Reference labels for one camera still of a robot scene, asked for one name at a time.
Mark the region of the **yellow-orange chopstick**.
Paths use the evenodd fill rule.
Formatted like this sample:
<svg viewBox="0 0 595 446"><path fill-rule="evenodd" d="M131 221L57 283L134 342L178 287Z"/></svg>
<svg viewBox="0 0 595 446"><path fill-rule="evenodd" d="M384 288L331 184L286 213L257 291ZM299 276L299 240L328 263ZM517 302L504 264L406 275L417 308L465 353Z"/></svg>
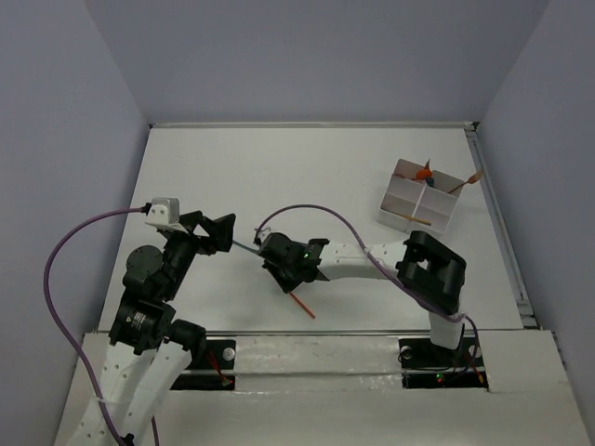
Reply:
<svg viewBox="0 0 595 446"><path fill-rule="evenodd" d="M426 226L432 225L431 221L428 221L427 219L419 218L416 216L402 215L402 214L399 214L399 216L403 219L410 221L410 222L416 222L416 223L426 225Z"/></svg>

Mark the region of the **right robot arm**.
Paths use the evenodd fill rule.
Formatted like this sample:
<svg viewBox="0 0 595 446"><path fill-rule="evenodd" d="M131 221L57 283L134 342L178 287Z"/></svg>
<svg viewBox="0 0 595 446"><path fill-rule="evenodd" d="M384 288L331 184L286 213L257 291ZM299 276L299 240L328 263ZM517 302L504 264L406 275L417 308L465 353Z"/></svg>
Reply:
<svg viewBox="0 0 595 446"><path fill-rule="evenodd" d="M402 243L370 247L327 239L299 243L271 232L259 243L257 254L285 293L311 282L390 281L429 313L430 357L448 364L461 354L460 294L467 262L425 231L411 232Z"/></svg>

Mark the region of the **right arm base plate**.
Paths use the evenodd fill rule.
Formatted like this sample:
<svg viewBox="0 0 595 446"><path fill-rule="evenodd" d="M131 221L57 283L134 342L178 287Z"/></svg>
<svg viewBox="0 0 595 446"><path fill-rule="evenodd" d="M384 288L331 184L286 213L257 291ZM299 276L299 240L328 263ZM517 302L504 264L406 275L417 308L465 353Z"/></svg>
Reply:
<svg viewBox="0 0 595 446"><path fill-rule="evenodd" d="M402 338L398 361L405 389L489 388L480 345L470 336L456 350L435 346L428 338Z"/></svg>

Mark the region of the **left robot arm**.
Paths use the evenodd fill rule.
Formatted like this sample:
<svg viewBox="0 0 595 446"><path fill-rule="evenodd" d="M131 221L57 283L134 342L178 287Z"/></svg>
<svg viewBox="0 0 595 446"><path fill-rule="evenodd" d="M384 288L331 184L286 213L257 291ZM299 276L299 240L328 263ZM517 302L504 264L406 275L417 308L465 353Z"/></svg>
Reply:
<svg viewBox="0 0 595 446"><path fill-rule="evenodd" d="M146 432L155 431L155 412L181 372L205 358L205 328L176 318L170 303L196 256L231 250L236 216L182 214L176 199L154 199L135 211L166 243L162 249L143 245L127 258L100 374L66 336L93 389L70 445L140 445Z"/></svg>

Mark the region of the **copper fork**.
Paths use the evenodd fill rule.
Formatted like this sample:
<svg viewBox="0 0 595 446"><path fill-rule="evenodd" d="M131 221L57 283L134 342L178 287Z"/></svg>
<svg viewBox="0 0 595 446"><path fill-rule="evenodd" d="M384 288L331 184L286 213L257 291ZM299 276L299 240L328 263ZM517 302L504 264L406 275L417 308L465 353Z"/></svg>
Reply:
<svg viewBox="0 0 595 446"><path fill-rule="evenodd" d="M471 175L466 181L463 181L461 184L452 188L449 191L449 194L455 194L458 190L463 189L465 186L477 183L478 181L481 180L482 177L483 177L483 170L480 169L477 172L475 172L473 175Z"/></svg>

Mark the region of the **orange plastic spoon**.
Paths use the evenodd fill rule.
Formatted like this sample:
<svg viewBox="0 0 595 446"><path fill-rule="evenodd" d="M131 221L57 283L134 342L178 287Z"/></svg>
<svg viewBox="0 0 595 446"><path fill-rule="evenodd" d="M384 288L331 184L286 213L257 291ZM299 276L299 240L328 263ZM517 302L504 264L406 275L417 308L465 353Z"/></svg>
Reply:
<svg viewBox="0 0 595 446"><path fill-rule="evenodd" d="M394 175L412 181L428 181L430 178L433 178L433 172L430 169L418 170L413 177L407 177L401 173L394 173Z"/></svg>

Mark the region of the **teal plastic knife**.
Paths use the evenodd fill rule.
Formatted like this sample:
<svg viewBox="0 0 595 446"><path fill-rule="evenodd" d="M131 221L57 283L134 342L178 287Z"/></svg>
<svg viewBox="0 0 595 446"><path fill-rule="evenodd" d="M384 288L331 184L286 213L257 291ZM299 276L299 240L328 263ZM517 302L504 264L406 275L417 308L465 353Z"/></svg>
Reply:
<svg viewBox="0 0 595 446"><path fill-rule="evenodd" d="M239 248L241 248L243 250L245 250L248 253L251 253L253 255L258 255L258 249L255 249L253 247L247 246L247 245L245 245L243 243L240 243L240 242L237 242L237 241L234 240L233 241L233 245L234 246L237 246L237 247L239 247Z"/></svg>

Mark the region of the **red-orange chopstick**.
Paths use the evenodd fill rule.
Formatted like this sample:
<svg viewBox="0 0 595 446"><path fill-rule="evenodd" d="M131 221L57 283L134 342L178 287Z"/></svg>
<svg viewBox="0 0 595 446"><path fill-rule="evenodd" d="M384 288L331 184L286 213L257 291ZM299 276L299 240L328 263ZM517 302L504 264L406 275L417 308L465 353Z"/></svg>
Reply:
<svg viewBox="0 0 595 446"><path fill-rule="evenodd" d="M289 295L311 319L316 319L315 313L310 308L308 308L301 299L299 299L293 292L289 292Z"/></svg>

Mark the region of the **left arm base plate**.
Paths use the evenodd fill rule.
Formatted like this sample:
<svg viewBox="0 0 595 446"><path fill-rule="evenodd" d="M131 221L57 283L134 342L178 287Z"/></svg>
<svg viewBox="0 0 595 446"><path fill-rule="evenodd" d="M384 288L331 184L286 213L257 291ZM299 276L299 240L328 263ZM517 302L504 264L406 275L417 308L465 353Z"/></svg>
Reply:
<svg viewBox="0 0 595 446"><path fill-rule="evenodd" d="M233 391L235 390L236 341L231 338L208 338L205 354L180 374L174 391Z"/></svg>

